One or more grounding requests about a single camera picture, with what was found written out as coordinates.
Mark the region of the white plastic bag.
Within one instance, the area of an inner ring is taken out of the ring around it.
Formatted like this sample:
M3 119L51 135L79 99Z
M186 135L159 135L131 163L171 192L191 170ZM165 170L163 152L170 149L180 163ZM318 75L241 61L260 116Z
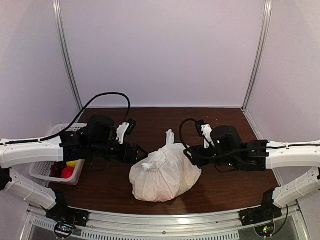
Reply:
M166 132L165 145L133 165L129 172L132 194L144 202L167 202L189 191L199 180L202 170L184 155L175 134Z

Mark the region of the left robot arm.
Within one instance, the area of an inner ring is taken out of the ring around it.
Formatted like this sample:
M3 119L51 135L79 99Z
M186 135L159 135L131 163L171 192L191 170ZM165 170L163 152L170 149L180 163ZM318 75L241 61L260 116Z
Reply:
M88 212L79 213L68 207L62 192L35 183L13 167L45 161L67 163L94 157L134 165L149 155L138 144L125 142L125 137L135 127L133 119L115 127L110 117L93 115L86 126L77 131L66 127L40 139L3 139L0 142L0 189L39 205L47 217L57 223L80 226Z

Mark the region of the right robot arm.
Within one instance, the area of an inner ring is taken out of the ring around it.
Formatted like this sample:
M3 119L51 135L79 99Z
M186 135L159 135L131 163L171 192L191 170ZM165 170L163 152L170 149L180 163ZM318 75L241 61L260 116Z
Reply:
M243 226L279 218L289 203L320 188L319 141L252 140L244 143L234 126L221 125L212 129L208 124L197 124L196 130L204 143L197 146L185 144L183 153L198 168L213 164L229 166L236 171L264 172L285 167L310 167L290 183L266 191L260 206L239 211Z

